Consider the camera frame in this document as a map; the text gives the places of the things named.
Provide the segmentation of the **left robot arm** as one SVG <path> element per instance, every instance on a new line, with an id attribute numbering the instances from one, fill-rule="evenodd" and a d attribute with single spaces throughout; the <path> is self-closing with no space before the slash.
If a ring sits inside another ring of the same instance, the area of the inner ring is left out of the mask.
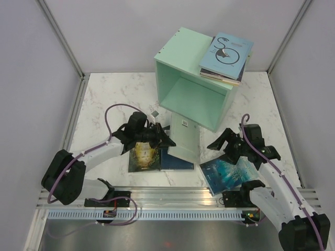
<path id="1" fill-rule="evenodd" d="M 160 123 L 146 123 L 147 115 L 136 111 L 127 123 L 121 125 L 101 143 L 77 154 L 65 149 L 59 150 L 41 181 L 43 188 L 49 191 L 47 203 L 59 201 L 65 206 L 71 204 L 81 194 L 88 170 L 129 152 L 137 143 L 149 143 L 153 149 L 176 146 Z"/>

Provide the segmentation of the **pale green book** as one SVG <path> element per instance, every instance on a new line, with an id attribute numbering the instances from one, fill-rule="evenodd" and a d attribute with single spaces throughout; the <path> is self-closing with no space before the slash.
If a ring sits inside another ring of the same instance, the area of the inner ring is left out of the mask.
<path id="1" fill-rule="evenodd" d="M 172 113 L 170 139 L 176 146 L 169 147 L 168 154 L 190 163 L 200 163 L 200 129 L 196 122 Z"/>

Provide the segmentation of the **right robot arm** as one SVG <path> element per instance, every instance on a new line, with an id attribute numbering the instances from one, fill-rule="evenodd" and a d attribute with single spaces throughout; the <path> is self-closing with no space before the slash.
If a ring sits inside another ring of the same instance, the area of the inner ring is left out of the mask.
<path id="1" fill-rule="evenodd" d="M 265 145 L 258 124 L 242 125 L 240 133 L 226 128 L 207 148 L 223 149 L 220 159 L 229 164 L 246 157 L 267 180 L 270 188 L 260 180 L 242 183 L 239 200 L 245 206 L 255 205 L 265 214 L 276 228 L 283 250 L 326 250 L 329 218 L 317 213 L 291 184 L 281 166 L 281 156 L 275 147 Z"/>

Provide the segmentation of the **teal ocean cover book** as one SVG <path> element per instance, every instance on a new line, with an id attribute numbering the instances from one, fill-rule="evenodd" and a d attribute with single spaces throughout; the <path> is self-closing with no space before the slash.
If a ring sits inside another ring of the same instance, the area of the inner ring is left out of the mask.
<path id="1" fill-rule="evenodd" d="M 259 178 L 258 171 L 246 157 L 241 157 L 236 164 L 217 158 L 200 164 L 200 168 L 213 196 Z"/>

